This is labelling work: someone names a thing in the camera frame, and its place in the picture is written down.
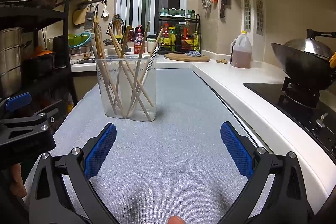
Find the person's left hand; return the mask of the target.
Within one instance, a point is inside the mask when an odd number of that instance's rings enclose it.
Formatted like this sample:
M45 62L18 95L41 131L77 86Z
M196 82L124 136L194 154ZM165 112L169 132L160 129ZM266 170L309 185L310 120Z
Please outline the person's left hand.
M27 191L21 176L20 164L13 165L11 167L11 175L13 177L13 180L10 185L12 194L20 198L27 196Z

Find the person's right hand fingertip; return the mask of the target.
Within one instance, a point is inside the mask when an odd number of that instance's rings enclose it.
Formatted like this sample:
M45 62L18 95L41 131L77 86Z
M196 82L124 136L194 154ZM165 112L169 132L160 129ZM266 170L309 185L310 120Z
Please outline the person's right hand fingertip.
M167 224L186 224L186 223L181 217L173 215L168 219Z

